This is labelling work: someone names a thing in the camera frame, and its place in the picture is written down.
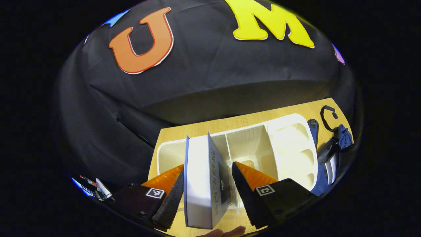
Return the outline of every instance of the wooden table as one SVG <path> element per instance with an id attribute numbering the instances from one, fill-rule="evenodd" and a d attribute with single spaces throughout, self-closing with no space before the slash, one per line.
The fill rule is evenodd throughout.
<path id="1" fill-rule="evenodd" d="M 333 99 L 327 98 L 324 100 L 313 101 L 309 103 L 304 103 L 300 105 L 293 105 L 284 108 L 278 108 L 273 110 L 267 110 L 257 113 L 250 113 L 240 116 L 235 116 L 231 118 L 223 118 L 218 120 L 206 121 L 202 123 L 196 124 L 188 124 L 178 127 L 171 127 L 166 129 L 161 129 L 160 134 L 158 136 L 157 144 L 155 146 L 154 154 L 151 161 L 151 166 L 149 169 L 149 176 L 148 180 L 157 176 L 157 148 L 160 146 L 161 143 L 172 141 L 172 140 L 180 140 L 185 139 L 186 135 L 189 137 L 197 137 L 206 135 L 206 132 L 209 133 L 217 133 L 223 132 L 227 130 L 237 129 L 241 127 L 250 126 L 253 124 L 258 124 L 262 122 L 266 122 L 268 120 L 272 120 L 281 116 L 285 116 L 291 113 L 299 113 L 301 114 L 306 121 L 310 119 L 316 119 L 319 123 L 319 138 L 317 144 L 317 151 L 319 152 L 320 149 L 324 146 L 324 144 L 333 137 L 333 132 L 328 131 L 322 122 L 322 117 L 320 115 L 320 110 L 324 105 L 328 105 L 333 107 L 336 110 L 336 114 L 338 118 L 335 119 L 332 116 L 332 113 L 325 112 L 325 119 L 331 128 L 335 128 L 340 124 L 343 124 L 345 127 L 349 128 L 348 121 L 345 118 L 345 115 L 342 113 L 338 105 L 334 102 Z M 247 213 L 245 209 L 240 209 L 239 215 L 237 215 L 236 209 L 227 210 L 225 215 L 222 217 L 221 221 L 216 225 L 214 229 L 221 229 L 224 232 L 230 231 L 238 226 L 245 226 L 246 231 L 245 233 L 250 233 L 256 231 L 256 228 L 251 226 L 250 221 L 248 219 Z M 179 209 L 177 212 L 172 227 L 169 229 L 166 234 L 170 234 L 177 237 L 195 237 L 198 235 L 203 235 L 211 230 L 203 230 L 203 229 L 196 229 L 191 227 L 186 227 L 184 222 L 184 211 Z"/>

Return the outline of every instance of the white plastic tray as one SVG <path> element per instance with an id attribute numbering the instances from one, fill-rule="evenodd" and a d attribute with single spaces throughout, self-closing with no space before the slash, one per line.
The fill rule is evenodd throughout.
<path id="1" fill-rule="evenodd" d="M 264 123 L 211 134 L 229 167 L 244 163 L 277 180 L 292 178 L 308 189 L 317 180 L 317 153 L 305 118 L 293 113 Z M 157 150 L 158 175 L 184 163 L 186 139 L 161 143 Z M 233 204 L 243 207 L 231 180 Z"/>

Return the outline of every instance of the finger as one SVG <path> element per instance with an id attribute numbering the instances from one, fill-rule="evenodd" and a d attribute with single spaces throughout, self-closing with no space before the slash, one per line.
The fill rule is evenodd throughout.
<path id="1" fill-rule="evenodd" d="M 244 233 L 245 233 L 245 227 L 239 226 L 239 227 L 235 228 L 234 230 L 231 230 L 229 232 L 225 232 L 221 237 L 233 237 L 233 236 L 237 236 L 237 235 L 242 235 Z"/>
<path id="2" fill-rule="evenodd" d="M 196 237 L 221 237 L 224 232 L 220 229 L 215 229 L 207 234 L 196 236 Z"/>

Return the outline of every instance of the black background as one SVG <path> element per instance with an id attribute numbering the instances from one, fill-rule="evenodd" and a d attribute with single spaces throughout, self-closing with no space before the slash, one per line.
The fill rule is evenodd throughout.
<path id="1" fill-rule="evenodd" d="M 95 205 L 62 169 L 48 127 L 48 101 L 60 66 L 97 26 L 139 1 L 7 2 L 3 86 L 6 185 L 4 229 L 35 234 L 148 235 Z M 363 87 L 365 127 L 358 158 L 317 207 L 289 221 L 279 235 L 416 235 L 410 195 L 419 154 L 409 155 L 417 123 L 408 123 L 412 92 L 419 89 L 415 2 L 285 0 L 324 32 L 356 72 Z"/>

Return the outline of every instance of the orange letter u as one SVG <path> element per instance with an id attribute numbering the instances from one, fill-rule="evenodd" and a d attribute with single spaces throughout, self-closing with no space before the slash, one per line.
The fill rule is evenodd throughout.
<path id="1" fill-rule="evenodd" d="M 118 34 L 109 43 L 113 49 L 118 66 L 125 73 L 139 74 L 161 63 L 170 53 L 174 40 L 166 13 L 171 8 L 163 8 L 143 18 L 140 24 L 148 24 L 154 43 L 149 51 L 137 55 L 130 42 L 129 34 L 133 27 L 129 27 Z"/>

